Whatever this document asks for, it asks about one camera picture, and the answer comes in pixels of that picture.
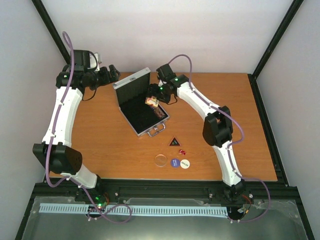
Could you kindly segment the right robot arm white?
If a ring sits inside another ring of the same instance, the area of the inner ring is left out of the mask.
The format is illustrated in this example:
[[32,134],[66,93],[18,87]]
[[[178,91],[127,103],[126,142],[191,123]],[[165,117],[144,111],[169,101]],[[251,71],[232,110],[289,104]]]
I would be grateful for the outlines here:
[[233,123],[230,109],[219,106],[204,96],[184,74],[176,75],[170,65],[164,64],[157,70],[159,83],[148,88],[148,94],[168,104],[174,96],[189,104],[203,119],[202,136],[214,149],[222,172],[224,187],[222,194],[228,202],[235,202],[245,190],[233,151]]

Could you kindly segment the clear round acrylic disc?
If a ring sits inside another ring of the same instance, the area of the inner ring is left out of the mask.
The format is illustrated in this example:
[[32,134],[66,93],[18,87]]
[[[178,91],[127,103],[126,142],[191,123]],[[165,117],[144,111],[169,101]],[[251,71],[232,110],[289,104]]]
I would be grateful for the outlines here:
[[154,163],[158,167],[164,167],[167,164],[168,158],[164,154],[158,154],[154,158]]

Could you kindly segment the playing card deck box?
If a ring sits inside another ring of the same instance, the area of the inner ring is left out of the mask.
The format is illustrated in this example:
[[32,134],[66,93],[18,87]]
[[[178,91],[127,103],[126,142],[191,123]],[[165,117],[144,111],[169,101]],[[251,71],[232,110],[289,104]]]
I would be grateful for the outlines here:
[[159,100],[156,97],[147,97],[145,99],[145,104],[157,108],[159,106]]

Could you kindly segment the aluminium poker case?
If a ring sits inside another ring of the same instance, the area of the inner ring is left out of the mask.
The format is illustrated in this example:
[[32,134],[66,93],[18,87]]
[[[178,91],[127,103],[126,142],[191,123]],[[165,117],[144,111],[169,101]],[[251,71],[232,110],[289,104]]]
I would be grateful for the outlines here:
[[161,105],[158,107],[166,114],[164,119],[159,119],[152,106],[145,104],[150,77],[151,70],[146,67],[113,84],[119,110],[138,137],[154,137],[163,132],[170,118]]

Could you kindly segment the orange 100 chip stack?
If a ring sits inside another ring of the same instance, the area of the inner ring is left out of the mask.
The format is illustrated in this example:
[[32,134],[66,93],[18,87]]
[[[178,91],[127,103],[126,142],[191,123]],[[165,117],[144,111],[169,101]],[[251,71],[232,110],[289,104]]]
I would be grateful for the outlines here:
[[154,114],[155,114],[160,120],[166,118],[166,116],[167,116],[160,107],[155,107],[155,106],[153,106],[153,107],[152,107],[152,110],[153,110]]

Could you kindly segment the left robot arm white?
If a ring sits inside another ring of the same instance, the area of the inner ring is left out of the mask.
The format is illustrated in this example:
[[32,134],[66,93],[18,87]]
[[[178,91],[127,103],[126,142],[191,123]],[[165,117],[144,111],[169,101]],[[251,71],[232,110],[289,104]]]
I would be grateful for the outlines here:
[[103,198],[104,188],[99,185],[99,176],[83,164],[82,154],[72,148],[72,130],[85,90],[96,92],[99,87],[118,81],[120,72],[114,65],[101,66],[97,52],[74,50],[71,57],[70,64],[56,77],[52,117],[41,143],[35,143],[32,152],[44,167],[46,179],[55,173],[64,180],[73,180],[86,188],[86,195],[96,202]]

